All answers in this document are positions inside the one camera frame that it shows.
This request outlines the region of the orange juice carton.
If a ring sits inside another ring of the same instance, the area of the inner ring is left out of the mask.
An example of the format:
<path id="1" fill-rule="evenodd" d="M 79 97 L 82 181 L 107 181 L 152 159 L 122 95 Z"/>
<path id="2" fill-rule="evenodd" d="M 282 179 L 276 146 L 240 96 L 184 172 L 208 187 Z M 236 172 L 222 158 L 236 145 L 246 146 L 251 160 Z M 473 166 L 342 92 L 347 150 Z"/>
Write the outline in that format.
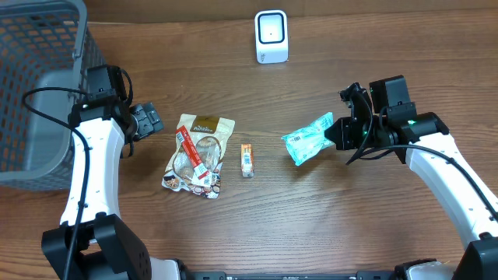
<path id="1" fill-rule="evenodd" d="M 251 144 L 242 144 L 240 148 L 241 172 L 245 178 L 254 176 L 254 159 Z"/>

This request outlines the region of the teal snack packet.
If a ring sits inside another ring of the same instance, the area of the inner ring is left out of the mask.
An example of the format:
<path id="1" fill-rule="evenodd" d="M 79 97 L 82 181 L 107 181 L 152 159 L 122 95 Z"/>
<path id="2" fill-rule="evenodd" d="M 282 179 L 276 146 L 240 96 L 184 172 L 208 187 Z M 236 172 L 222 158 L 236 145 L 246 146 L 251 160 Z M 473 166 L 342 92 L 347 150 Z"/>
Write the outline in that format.
<path id="1" fill-rule="evenodd" d="M 302 165 L 321 150 L 335 144 L 324 136 L 325 130 L 332 125 L 333 113 L 327 112 L 308 126 L 281 137 L 296 166 Z"/>

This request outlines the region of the red white snack packet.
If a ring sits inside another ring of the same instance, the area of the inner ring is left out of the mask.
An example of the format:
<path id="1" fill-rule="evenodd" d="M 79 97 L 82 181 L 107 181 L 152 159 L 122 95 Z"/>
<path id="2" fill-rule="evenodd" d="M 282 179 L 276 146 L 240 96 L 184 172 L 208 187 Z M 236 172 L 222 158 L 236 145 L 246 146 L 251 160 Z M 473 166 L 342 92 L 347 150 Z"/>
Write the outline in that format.
<path id="1" fill-rule="evenodd" d="M 182 114 L 175 131 L 176 151 L 167 164 L 162 186 L 218 198 L 223 157 L 234 127 L 234 120 L 223 117 Z"/>

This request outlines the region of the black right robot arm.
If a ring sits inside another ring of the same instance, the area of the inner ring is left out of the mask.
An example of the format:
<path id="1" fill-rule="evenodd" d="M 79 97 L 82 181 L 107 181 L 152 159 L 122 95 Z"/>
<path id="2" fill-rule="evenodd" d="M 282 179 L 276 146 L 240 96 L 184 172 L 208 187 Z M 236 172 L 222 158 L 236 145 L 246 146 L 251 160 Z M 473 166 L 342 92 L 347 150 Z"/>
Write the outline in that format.
<path id="1" fill-rule="evenodd" d="M 395 153 L 432 191 L 465 250 L 455 267 L 422 259 L 396 266 L 391 278 L 496 279 L 497 197 L 460 153 L 448 126 L 434 112 L 417 112 L 402 75 L 368 88 L 355 82 L 339 95 L 351 114 L 324 136 L 338 150 L 352 150 L 351 163 Z"/>

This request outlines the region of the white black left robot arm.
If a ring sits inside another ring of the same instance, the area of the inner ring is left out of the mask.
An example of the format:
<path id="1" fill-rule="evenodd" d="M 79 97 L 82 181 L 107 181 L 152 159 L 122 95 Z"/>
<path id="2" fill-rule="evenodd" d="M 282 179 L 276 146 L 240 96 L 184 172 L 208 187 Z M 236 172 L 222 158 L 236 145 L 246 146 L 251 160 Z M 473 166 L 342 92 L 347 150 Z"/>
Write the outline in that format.
<path id="1" fill-rule="evenodd" d="M 149 255 L 123 222 L 118 170 L 125 146 L 163 129 L 151 103 L 133 104 L 132 81 L 117 66 L 87 72 L 88 88 L 72 107 L 72 182 L 60 226 L 44 232 L 41 248 L 61 279 L 193 279 L 182 261 Z"/>

